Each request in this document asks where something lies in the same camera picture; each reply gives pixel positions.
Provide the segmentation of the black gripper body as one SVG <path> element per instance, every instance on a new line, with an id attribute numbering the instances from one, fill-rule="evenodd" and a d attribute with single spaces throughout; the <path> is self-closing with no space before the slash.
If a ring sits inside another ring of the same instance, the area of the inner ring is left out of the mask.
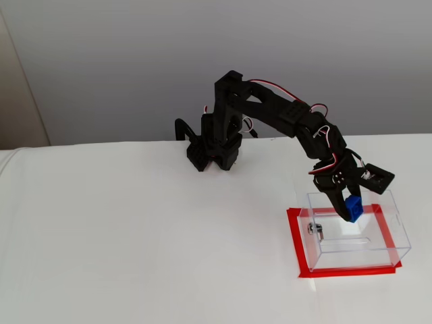
<path id="1" fill-rule="evenodd" d="M 337 158 L 334 166 L 321 171 L 314 170 L 313 182 L 319 191 L 342 191 L 345 188 L 358 185 L 359 167 L 356 162 L 358 155 L 352 150 L 345 150 L 344 154 Z"/>

